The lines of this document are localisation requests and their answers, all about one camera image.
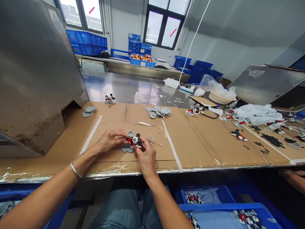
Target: jeans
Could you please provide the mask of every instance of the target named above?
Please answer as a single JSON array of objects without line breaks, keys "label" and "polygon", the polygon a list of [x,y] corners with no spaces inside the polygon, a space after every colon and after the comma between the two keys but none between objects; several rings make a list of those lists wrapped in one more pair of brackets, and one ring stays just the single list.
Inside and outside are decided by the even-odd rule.
[{"label": "jeans", "polygon": [[[90,229],[162,228],[152,192],[149,188],[144,192],[137,189],[138,178],[115,178],[107,203]],[[139,209],[139,198],[143,200],[142,212]]]}]

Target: white cable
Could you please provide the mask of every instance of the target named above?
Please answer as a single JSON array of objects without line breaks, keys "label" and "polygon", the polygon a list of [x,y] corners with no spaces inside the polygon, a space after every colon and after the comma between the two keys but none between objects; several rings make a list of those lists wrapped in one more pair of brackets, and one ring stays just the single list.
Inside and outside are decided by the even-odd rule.
[{"label": "white cable", "polygon": [[198,25],[198,27],[197,27],[197,30],[196,30],[195,35],[194,35],[194,37],[193,37],[193,40],[192,40],[192,42],[191,42],[190,49],[188,50],[188,53],[187,53],[187,56],[186,56],[186,59],[185,59],[185,63],[184,63],[183,69],[182,69],[182,71],[181,71],[181,73],[180,73],[179,87],[181,87],[181,85],[180,85],[180,80],[181,80],[182,72],[183,72],[183,70],[184,70],[184,68],[185,68],[185,65],[186,65],[186,62],[187,62],[187,58],[188,58],[188,55],[189,55],[189,53],[190,53],[190,50],[191,50],[193,41],[194,41],[194,39],[195,39],[195,37],[196,37],[196,34],[197,34],[197,32],[198,32],[198,29],[199,29],[199,26],[200,26],[200,24],[201,24],[201,21],[202,21],[202,19],[203,19],[203,16],[204,16],[205,13],[206,13],[206,10],[207,10],[208,6],[209,6],[209,4],[210,4],[210,1],[211,1],[211,0],[209,0],[209,2],[207,3],[207,7],[206,7],[206,9],[205,9],[204,12],[203,12],[203,15],[202,15],[202,17],[201,17],[201,20],[200,20],[200,22],[199,22],[199,25]]}]

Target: window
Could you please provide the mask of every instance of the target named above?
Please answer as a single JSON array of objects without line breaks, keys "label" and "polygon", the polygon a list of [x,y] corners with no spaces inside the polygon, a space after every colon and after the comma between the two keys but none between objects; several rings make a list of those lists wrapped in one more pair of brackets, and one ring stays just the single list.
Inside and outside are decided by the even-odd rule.
[{"label": "window", "polygon": [[100,0],[55,0],[67,26],[103,34]]},{"label": "window", "polygon": [[174,50],[190,0],[149,0],[144,41]]}]

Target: bangle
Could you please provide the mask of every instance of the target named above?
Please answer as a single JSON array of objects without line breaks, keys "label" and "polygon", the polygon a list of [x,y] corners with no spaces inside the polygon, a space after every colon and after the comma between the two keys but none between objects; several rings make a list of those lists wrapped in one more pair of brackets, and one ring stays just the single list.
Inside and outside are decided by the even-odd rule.
[{"label": "bangle", "polygon": [[70,166],[71,166],[71,168],[72,168],[72,170],[75,172],[75,174],[78,176],[78,178],[83,178],[77,171],[76,171],[76,169],[75,169],[75,167],[73,166],[73,164],[72,164],[72,162],[70,162]]}]

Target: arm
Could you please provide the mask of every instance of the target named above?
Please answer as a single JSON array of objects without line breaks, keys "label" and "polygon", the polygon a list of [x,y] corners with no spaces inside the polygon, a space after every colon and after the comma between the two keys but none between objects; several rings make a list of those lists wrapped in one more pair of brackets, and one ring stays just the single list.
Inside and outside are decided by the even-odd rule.
[{"label": "arm", "polygon": [[[81,176],[100,154],[126,143],[125,139],[116,139],[115,136],[128,137],[123,129],[106,130],[92,147],[72,161]],[[78,180],[71,166],[66,166],[1,218],[0,228],[43,228],[68,197]]]},{"label": "arm", "polygon": [[305,179],[300,176],[305,176],[304,171],[292,172],[289,170],[281,170],[279,174],[296,190],[305,195]]},{"label": "arm", "polygon": [[164,229],[194,229],[193,225],[174,201],[156,172],[156,151],[146,139],[140,138],[140,140],[143,142],[143,147],[137,148],[133,146],[133,148],[138,156],[143,177],[155,200],[162,227]]}]

